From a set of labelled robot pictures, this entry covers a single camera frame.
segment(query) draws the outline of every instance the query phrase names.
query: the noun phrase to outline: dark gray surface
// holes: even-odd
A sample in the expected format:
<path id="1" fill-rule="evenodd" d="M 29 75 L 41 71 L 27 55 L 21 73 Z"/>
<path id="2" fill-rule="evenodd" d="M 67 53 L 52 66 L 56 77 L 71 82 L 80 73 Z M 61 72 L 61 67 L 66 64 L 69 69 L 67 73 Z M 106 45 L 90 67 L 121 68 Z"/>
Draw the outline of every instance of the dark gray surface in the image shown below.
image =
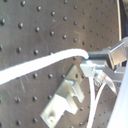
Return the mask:
<path id="1" fill-rule="evenodd" d="M 0 1 L 0 20 L 5 19 L 5 24 L 0 25 L 0 44 L 3 47 L 0 52 L 0 70 L 51 52 L 69 48 L 101 50 L 118 42 L 115 0 L 68 0 L 66 4 L 64 0 L 26 0 L 24 7 L 21 6 L 22 1 L 5 1 Z M 20 23 L 23 23 L 22 29 L 19 28 Z M 36 79 L 33 78 L 34 73 L 30 73 L 0 86 L 0 122 L 3 128 L 47 128 L 40 113 L 49 101 L 48 95 L 54 94 L 62 82 L 61 76 L 67 74 L 73 64 L 79 68 L 81 60 L 81 57 L 76 60 L 70 58 L 34 72 L 38 75 Z M 48 74 L 52 74 L 53 78 L 49 79 Z M 84 102 L 80 104 L 74 99 L 83 110 L 79 110 L 75 116 L 65 112 L 56 128 L 85 128 L 90 104 L 86 78 L 81 88 L 85 94 Z M 37 97 L 37 101 L 32 100 L 33 96 Z M 15 97 L 20 98 L 19 103 L 15 102 Z M 106 128 L 115 99 L 109 88 L 104 89 L 93 128 Z"/>

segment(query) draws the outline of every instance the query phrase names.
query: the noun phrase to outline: metal bracket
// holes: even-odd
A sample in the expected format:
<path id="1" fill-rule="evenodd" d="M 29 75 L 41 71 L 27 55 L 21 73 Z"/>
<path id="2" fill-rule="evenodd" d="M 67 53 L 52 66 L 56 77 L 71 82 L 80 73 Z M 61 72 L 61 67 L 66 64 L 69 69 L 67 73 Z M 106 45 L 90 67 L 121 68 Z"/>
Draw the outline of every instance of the metal bracket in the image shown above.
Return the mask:
<path id="1" fill-rule="evenodd" d="M 77 113 L 78 107 L 72 97 L 76 96 L 79 102 L 83 102 L 84 95 L 79 87 L 81 82 L 82 78 L 78 69 L 73 65 L 53 98 L 40 115 L 49 128 L 54 128 L 57 125 L 64 111 L 72 114 Z"/>

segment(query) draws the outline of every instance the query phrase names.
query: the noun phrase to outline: white plastic part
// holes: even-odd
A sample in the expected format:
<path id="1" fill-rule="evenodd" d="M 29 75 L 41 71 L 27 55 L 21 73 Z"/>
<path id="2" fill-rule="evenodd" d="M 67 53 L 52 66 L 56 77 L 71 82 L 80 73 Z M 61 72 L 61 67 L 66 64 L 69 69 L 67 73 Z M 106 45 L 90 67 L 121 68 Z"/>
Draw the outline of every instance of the white plastic part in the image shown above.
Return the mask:
<path id="1" fill-rule="evenodd" d="M 97 108 L 101 93 L 102 93 L 106 83 L 103 83 L 101 85 L 101 87 L 97 93 L 96 99 L 95 99 L 95 86 L 94 86 L 93 78 L 89 78 L 89 83 L 90 83 L 90 91 L 91 91 L 91 107 L 90 107 L 90 114 L 89 114 L 87 128 L 92 128 L 95 113 L 96 113 L 96 108 Z"/>
<path id="2" fill-rule="evenodd" d="M 128 64 L 107 128 L 128 128 Z"/>
<path id="3" fill-rule="evenodd" d="M 14 67 L 10 67 L 8 69 L 0 71 L 0 85 L 9 82 L 10 80 L 13 80 L 17 77 L 21 77 L 28 73 L 54 64 L 60 60 L 67 59 L 73 56 L 82 56 L 85 59 L 88 59 L 88 53 L 82 49 L 69 49 L 60 51 L 55 54 L 25 62 L 23 64 L 19 64 Z"/>

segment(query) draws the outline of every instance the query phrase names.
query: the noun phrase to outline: metal mount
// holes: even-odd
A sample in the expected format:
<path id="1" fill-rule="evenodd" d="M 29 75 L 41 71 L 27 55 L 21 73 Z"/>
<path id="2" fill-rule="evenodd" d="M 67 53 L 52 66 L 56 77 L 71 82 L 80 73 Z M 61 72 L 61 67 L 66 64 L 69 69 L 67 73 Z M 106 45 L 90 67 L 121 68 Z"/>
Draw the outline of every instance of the metal mount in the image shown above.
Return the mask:
<path id="1" fill-rule="evenodd" d="M 102 83 L 108 84 L 117 94 L 114 82 L 122 82 L 125 67 L 118 65 L 128 59 L 128 38 L 124 38 L 113 47 L 101 51 L 89 52 L 89 59 L 80 64 L 86 77 L 93 77 L 99 87 Z"/>
<path id="2" fill-rule="evenodd" d="M 82 82 L 82 78 L 75 65 L 71 68 L 53 98 L 47 104 L 41 118 L 47 124 L 49 128 L 54 128 L 64 111 L 68 111 L 72 114 L 76 114 L 78 107 L 76 106 L 73 96 L 76 96 L 79 102 L 83 102 L 84 95 L 79 85 Z"/>

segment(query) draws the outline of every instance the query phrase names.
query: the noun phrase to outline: white wire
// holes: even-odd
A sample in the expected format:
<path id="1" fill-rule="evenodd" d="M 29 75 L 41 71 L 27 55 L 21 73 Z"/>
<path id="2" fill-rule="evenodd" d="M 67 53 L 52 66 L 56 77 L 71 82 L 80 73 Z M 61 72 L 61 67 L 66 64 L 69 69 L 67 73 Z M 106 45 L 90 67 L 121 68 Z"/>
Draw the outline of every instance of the white wire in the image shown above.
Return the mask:
<path id="1" fill-rule="evenodd" d="M 44 67 L 47 67 L 53 63 L 56 63 L 60 60 L 70 58 L 73 56 L 82 56 L 85 59 L 88 59 L 88 53 L 82 49 L 68 49 L 64 51 L 57 52 L 55 54 L 42 57 L 36 60 L 25 62 L 23 64 L 10 67 L 8 69 L 0 71 L 0 85 L 10 80 L 13 80 L 17 77 L 21 77 L 33 71 L 37 71 Z"/>
<path id="2" fill-rule="evenodd" d="M 94 99 L 95 89 L 94 89 L 93 78 L 89 78 L 89 83 L 90 83 L 90 90 L 91 90 L 91 107 L 90 107 L 90 114 L 89 114 L 89 120 L 88 120 L 87 128 L 92 128 L 93 120 L 94 120 L 95 113 L 96 113 L 97 104 L 98 104 L 101 93 L 102 93 L 106 83 L 103 83 L 101 85 L 101 87 L 97 93 L 96 99 Z"/>
<path id="3" fill-rule="evenodd" d="M 90 113 L 89 113 L 89 120 L 88 120 L 88 125 L 87 128 L 92 128 L 93 124 L 93 113 L 94 113 L 94 106 L 95 106 L 95 86 L 93 83 L 93 77 L 89 77 L 89 84 L 90 84 L 90 91 L 91 91 L 91 105 L 90 105 Z"/>

